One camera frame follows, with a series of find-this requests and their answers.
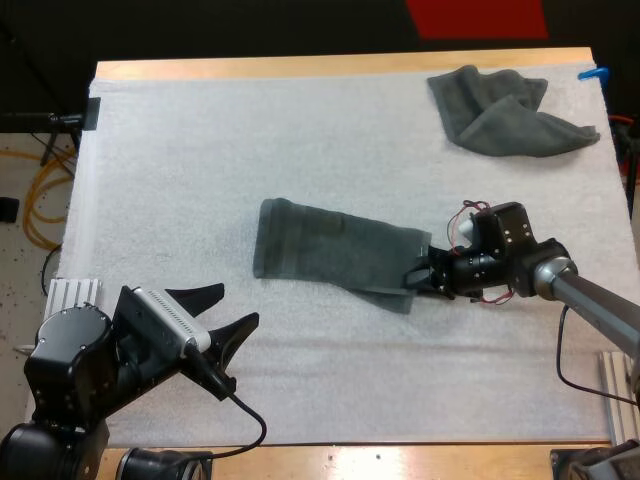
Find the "black cable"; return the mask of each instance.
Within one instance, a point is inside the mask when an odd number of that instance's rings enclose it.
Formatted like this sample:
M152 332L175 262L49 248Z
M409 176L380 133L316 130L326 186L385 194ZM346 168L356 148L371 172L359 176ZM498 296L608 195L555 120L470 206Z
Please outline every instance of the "black cable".
M64 164L64 161L60 157L58 157L58 155L56 155L56 152L54 152L53 149L49 145L46 144L46 142L44 142L43 140L38 138L34 133L29 133L29 135L31 135L38 142L40 142L42 145L44 145L44 148L46 149L45 152L49 153L50 155L53 155L54 158L57 160L57 162L60 164L60 166L66 170L66 172L71 176L71 178L75 178L75 174L71 171L71 169Z
M595 390L593 388L583 387L582 385L578 385L573 383L570 380L567 380L562 374L561 368L561 358L562 358L562 335L564 333L564 321L567 318L567 312L569 311L569 306L565 305L562 309L562 313L560 314L560 324L558 325L558 346L556 348L556 372L558 373L558 378L562 380L566 385L569 385L576 390L580 390L582 392L592 393L594 395L600 395L601 397L611 398L613 400L617 400L619 402L629 403L631 405L637 406L638 404L633 400L629 400L628 398L619 397L617 395L612 395L610 393L602 392L600 390Z
M42 145L44 145L46 148L49 148L49 145L47 145L47 143L46 143L44 140L42 140L40 137L38 137L35 133L30 132L30 133L29 133L29 135L31 135L33 138L35 138L38 142L40 142L40 143L41 143ZM53 149L54 149L54 150L57 150L57 151L58 151L58 152L60 152L60 153L65 154L65 155L66 155L67 153L69 153L69 152L65 151L65 149L64 149L64 148L60 148L60 147L58 147L57 145L53 145Z
M53 250L51 250L47 256L44 259L44 263L42 264L42 271L40 272L40 287L42 287L42 293L44 293L45 297L49 296L49 292L47 292L47 287L44 284L44 276L45 273L47 271L47 265L49 265L49 262L51 261L51 257L53 257L53 255L56 252L60 251L60 248L62 248L62 245L58 245L56 248L54 248Z
M260 424L261 432L255 441L243 447L236 448L235 450L230 450L228 452L222 452L222 453L207 453L207 454L200 454L200 455L194 454L194 455L189 455L183 459L177 460L171 465L167 465L166 468L163 468L160 472L154 475L151 478L151 480L157 480L158 478L163 476L165 473L167 473L168 470L171 470L174 468L181 468L182 466L186 466L186 464L189 462L198 461L198 460L216 460L219 458L233 457L235 455L248 452L249 450L253 450L258 445L260 445L262 441L265 439L265 437L267 436L267 423L264 421L264 419L260 416L260 414L258 414L246 403L244 403L242 400L236 397L236 395L227 388L224 381L218 376L216 371L211 368L211 366L207 363L207 360L202 356L202 354L198 350L198 347L189 343L184 349L184 354L187 357L187 360L191 362L191 364L197 369L197 371L203 377L205 378L209 377L209 380L213 382L217 387L222 389L223 393L227 397L229 397L229 399L233 403L235 403L238 407L240 407L242 411L247 413L249 416L253 417Z

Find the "table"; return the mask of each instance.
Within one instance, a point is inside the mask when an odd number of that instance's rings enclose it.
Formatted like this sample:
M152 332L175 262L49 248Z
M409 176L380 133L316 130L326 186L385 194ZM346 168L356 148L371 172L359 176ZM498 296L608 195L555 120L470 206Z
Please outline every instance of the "table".
M100 62L100 79L202 79L356 75L592 61L589 48L520 49L318 57ZM549 450L592 444L367 445L260 447L219 461L216 479L551 478ZM115 478L122 449L109 449L100 479Z

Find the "crumpled gray towel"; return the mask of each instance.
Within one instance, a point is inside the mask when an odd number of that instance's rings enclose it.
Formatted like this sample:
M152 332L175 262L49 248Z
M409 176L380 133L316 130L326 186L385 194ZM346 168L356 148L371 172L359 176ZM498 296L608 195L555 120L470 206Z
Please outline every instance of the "crumpled gray towel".
M576 127L537 112L547 90L544 79L514 70L482 75L473 65L428 80L449 140L496 157L548 157L596 143L595 127Z
M430 241L422 230L268 199L260 208L253 274L331 283L408 313L415 292L404 288L404 275Z

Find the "red object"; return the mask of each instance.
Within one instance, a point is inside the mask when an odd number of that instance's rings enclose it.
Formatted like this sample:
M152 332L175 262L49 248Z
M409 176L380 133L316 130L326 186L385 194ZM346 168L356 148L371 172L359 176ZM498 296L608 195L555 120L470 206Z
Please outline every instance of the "red object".
M423 39L549 38L541 0L407 0Z
M625 123L627 125L633 125L634 120L633 118L627 117L626 115L609 115L609 121Z

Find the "red wire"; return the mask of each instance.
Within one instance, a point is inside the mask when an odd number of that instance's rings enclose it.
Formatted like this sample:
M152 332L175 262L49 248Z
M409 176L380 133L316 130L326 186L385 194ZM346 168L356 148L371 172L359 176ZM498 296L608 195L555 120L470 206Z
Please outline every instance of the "red wire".
M509 290L506 293L503 293L502 295L500 295L498 298L494 298L493 300L487 300L486 298L482 297L480 299L480 301L482 303L491 303L491 304L495 304L498 302L501 302L502 300L509 300L511 297L513 297L513 291Z
M626 123L627 125L633 125L635 120L626 115L609 115L609 120L612 122Z

